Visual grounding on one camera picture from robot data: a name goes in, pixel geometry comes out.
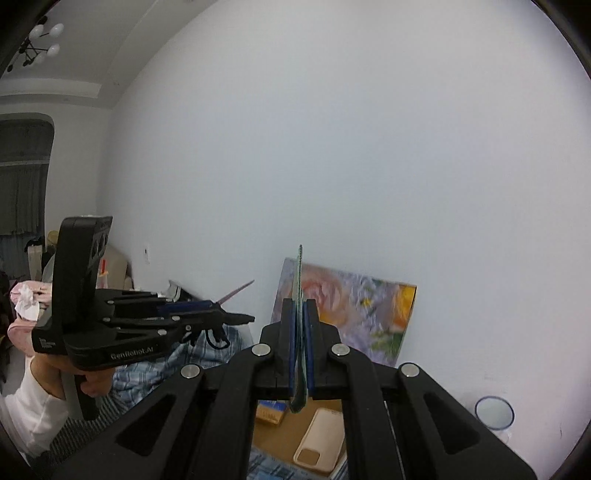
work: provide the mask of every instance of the gray curtain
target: gray curtain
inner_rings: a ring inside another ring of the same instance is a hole
[[[53,135],[45,120],[0,121],[0,268],[12,278],[28,274],[25,245],[44,234]]]
[[[0,163],[0,235],[43,231],[47,167]]]
[[[36,233],[0,235],[0,270],[6,272],[9,278],[29,280],[29,260],[25,246],[37,237],[39,235]]]

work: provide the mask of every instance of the phone case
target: phone case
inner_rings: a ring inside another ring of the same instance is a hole
[[[294,463],[319,472],[331,472],[345,439],[343,414],[319,408],[295,451]]]

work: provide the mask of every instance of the ceiling light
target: ceiling light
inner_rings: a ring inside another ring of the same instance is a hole
[[[63,31],[64,31],[64,24],[58,23],[57,25],[54,25],[52,27],[52,29],[49,31],[49,35],[53,38],[57,38],[61,35],[61,33]]]
[[[22,42],[21,46],[19,47],[17,56],[6,69],[7,72],[11,72],[13,70],[15,62],[21,55],[25,56],[25,61],[22,62],[22,66],[28,67],[29,65],[39,65],[45,61],[46,57],[55,57],[60,52],[59,43],[55,43],[49,48],[40,48],[33,45],[32,40],[37,40],[47,35],[49,35],[52,38],[57,38],[64,31],[64,24],[58,23],[54,25],[49,30],[49,32],[43,33],[43,31],[45,30],[44,25],[47,23],[47,20],[47,16],[43,16],[39,20],[39,22],[37,22],[37,25],[33,27],[28,37]]]
[[[35,25],[29,33],[29,40],[35,40],[36,38],[41,37],[43,33],[43,25]]]

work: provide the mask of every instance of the pink cloth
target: pink cloth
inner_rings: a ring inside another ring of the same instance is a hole
[[[51,283],[43,283],[40,281],[34,280],[27,280],[24,282],[17,283],[13,286],[12,290],[10,291],[10,301],[13,304],[17,304],[18,299],[21,296],[21,287],[26,285],[33,291],[33,298],[37,300],[39,303],[45,303],[49,305],[51,303]]]
[[[45,311],[45,308],[51,303],[51,283],[28,280],[23,283],[17,283],[10,291],[10,301],[17,304],[20,297],[21,286],[26,284],[33,291],[33,298],[41,304],[39,315]],[[16,320],[8,327],[8,338],[12,344],[17,347],[26,356],[35,356],[33,342],[31,340],[31,331],[36,321],[25,320],[17,314]]]

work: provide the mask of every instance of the human hand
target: human hand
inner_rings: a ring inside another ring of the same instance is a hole
[[[31,373],[41,388],[50,395],[66,399],[64,387],[61,383],[61,372],[73,375],[84,375],[86,381],[80,384],[80,389],[89,397],[101,397],[111,391],[114,368],[97,372],[79,370],[65,355],[46,355],[37,353],[31,361]]]

